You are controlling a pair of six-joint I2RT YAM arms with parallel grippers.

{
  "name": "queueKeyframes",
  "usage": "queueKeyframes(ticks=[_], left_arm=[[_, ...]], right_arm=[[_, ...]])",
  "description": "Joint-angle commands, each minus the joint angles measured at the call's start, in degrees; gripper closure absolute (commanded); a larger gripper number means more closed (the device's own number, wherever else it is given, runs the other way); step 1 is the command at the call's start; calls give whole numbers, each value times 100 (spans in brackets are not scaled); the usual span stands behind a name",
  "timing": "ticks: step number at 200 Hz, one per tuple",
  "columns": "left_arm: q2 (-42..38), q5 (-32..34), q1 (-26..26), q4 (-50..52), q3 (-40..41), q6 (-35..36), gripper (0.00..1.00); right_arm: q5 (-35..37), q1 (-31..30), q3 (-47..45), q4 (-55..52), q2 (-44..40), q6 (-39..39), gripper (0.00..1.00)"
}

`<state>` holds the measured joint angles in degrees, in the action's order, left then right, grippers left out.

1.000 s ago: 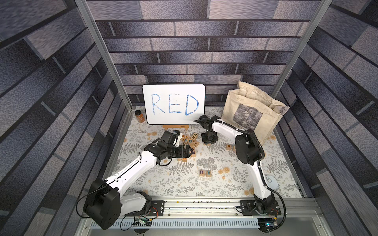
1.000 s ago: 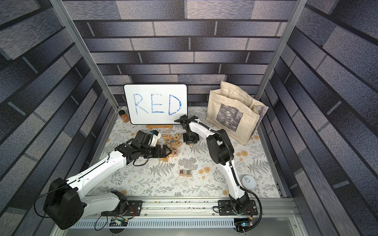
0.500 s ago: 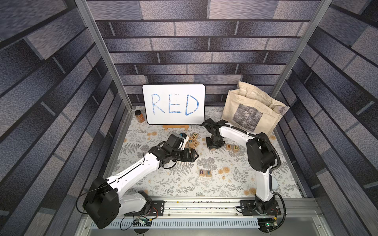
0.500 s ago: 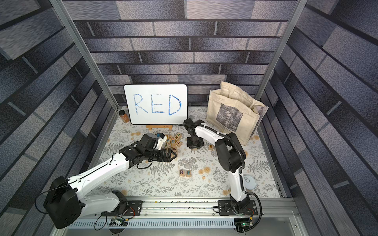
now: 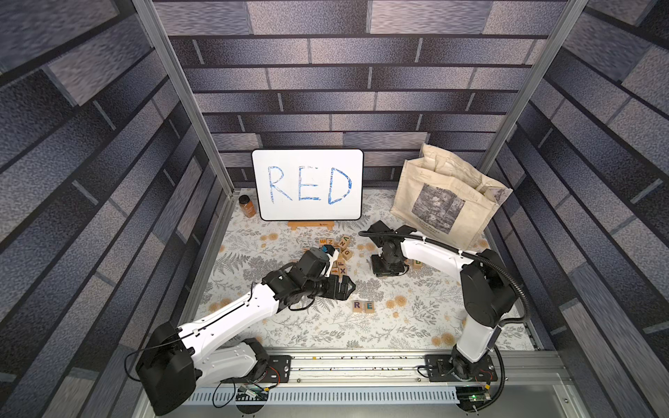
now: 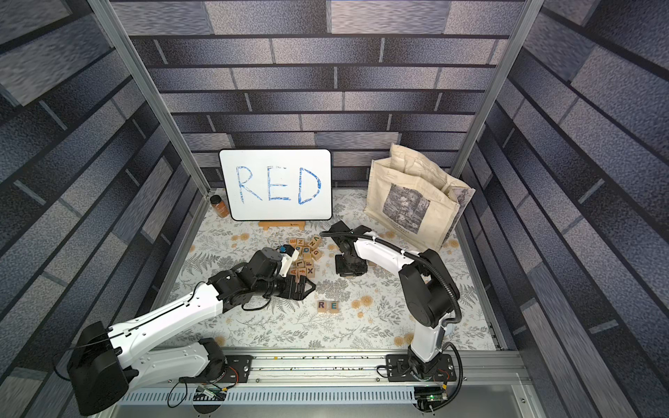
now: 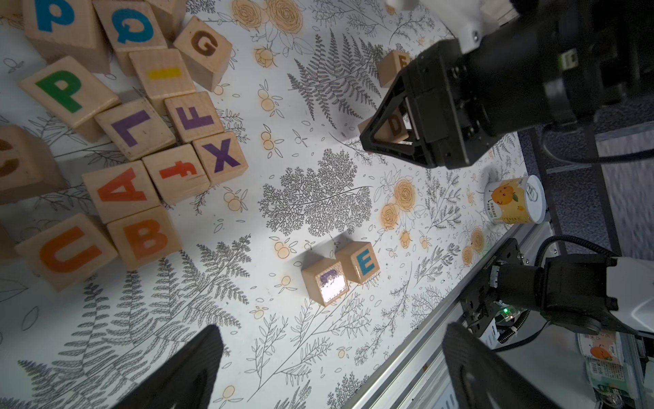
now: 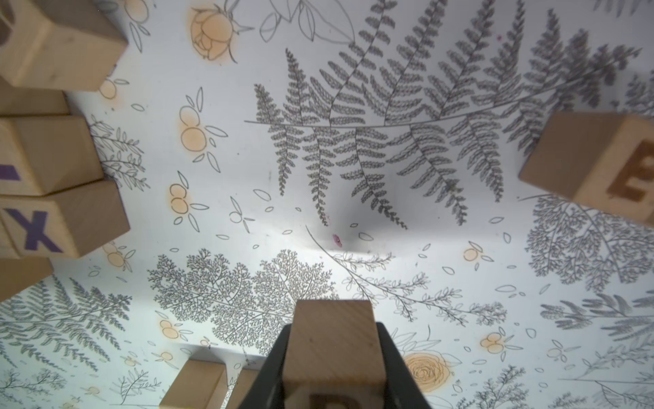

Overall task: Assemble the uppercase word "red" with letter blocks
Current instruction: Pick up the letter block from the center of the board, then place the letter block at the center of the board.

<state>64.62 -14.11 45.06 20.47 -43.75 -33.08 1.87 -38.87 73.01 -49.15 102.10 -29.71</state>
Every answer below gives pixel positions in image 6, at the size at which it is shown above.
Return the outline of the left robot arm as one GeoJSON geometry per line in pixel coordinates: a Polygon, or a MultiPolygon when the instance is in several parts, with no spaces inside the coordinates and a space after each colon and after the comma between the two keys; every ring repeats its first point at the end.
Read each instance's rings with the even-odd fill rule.
{"type": "Polygon", "coordinates": [[[204,320],[243,307],[254,296],[303,301],[316,285],[290,272],[297,257],[290,246],[265,247],[250,261],[216,273],[163,307],[109,327],[102,322],[86,327],[66,366],[80,414],[93,416],[131,390],[172,378],[208,383],[223,376],[226,358],[211,338],[183,348],[159,346],[204,320]]]}

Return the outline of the wooden R letter block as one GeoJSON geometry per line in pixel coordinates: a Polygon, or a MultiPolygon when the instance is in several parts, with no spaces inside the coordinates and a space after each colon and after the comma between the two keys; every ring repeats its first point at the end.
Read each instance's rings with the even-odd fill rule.
{"type": "Polygon", "coordinates": [[[316,303],[316,307],[317,307],[317,312],[318,312],[319,314],[321,314],[321,313],[327,313],[327,311],[329,311],[329,308],[328,308],[328,302],[327,302],[327,301],[317,301],[317,303],[316,303]]]}

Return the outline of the wooden E letter block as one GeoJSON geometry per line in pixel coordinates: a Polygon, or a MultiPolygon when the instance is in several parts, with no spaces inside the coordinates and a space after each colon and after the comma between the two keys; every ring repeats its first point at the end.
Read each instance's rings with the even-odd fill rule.
{"type": "Polygon", "coordinates": [[[338,301],[329,301],[327,303],[328,312],[331,314],[339,314],[341,312],[340,303],[338,301]]]}

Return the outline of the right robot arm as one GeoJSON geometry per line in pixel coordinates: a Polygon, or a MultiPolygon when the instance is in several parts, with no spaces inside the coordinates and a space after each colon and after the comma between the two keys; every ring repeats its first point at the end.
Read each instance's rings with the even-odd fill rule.
{"type": "Polygon", "coordinates": [[[402,249],[367,226],[351,229],[342,221],[320,236],[331,238],[338,246],[336,273],[342,277],[361,276],[372,262],[399,278],[416,327],[405,367],[396,366],[393,371],[400,376],[412,374],[418,381],[444,374],[438,367],[444,337],[462,321],[463,313],[460,292],[440,255],[431,249],[421,253],[402,249]]]}

